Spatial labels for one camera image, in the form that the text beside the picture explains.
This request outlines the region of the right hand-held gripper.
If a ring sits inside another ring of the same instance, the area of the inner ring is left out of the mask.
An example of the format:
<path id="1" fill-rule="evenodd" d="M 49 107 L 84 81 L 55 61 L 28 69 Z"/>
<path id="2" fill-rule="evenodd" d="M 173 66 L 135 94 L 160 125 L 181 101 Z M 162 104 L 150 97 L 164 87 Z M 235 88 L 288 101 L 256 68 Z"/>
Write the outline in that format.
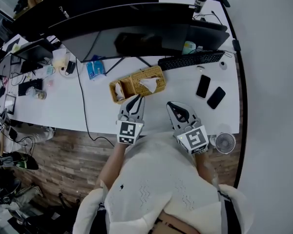
<path id="1" fill-rule="evenodd" d="M 180 102 L 168 102 L 167 112 L 177 142 L 190 155 L 202 154 L 208 150 L 209 140 L 195 110 Z"/>

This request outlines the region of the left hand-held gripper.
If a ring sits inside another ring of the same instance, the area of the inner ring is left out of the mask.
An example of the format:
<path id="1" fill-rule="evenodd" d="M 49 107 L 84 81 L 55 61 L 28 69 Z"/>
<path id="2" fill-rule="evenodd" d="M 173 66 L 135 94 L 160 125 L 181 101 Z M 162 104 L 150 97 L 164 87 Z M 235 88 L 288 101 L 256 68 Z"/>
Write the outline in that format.
<path id="1" fill-rule="evenodd" d="M 145 97 L 139 94 L 131 96 L 121 105 L 116 121 L 118 143 L 135 144 L 145 124 L 144 108 Z"/>

